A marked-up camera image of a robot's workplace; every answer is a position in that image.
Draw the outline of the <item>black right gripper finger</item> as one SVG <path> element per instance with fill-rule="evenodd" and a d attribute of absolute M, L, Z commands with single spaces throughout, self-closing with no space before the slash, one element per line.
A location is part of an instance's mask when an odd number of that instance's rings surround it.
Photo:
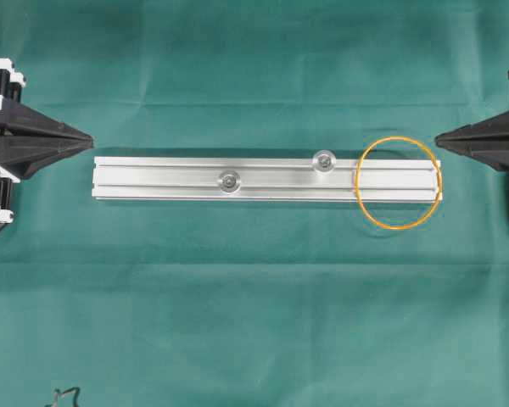
<path fill-rule="evenodd" d="M 509 140 L 438 140 L 436 145 L 452 153 L 486 164 L 494 170 L 509 172 Z"/>
<path fill-rule="evenodd" d="M 509 110 L 487 120 L 442 133 L 435 137 L 435 141 L 481 140 L 491 137 L 509 137 Z"/>

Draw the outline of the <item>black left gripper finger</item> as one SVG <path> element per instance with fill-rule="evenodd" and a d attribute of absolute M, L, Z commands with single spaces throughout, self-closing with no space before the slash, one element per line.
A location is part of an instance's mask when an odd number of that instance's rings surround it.
<path fill-rule="evenodd" d="M 2 101 L 0 128 L 16 136 L 51 137 L 84 142 L 89 147 L 94 145 L 93 138 L 88 134 L 16 101 Z"/>
<path fill-rule="evenodd" d="M 93 148 L 93 141 L 0 139 L 0 165 L 22 180 L 40 169 Z"/>

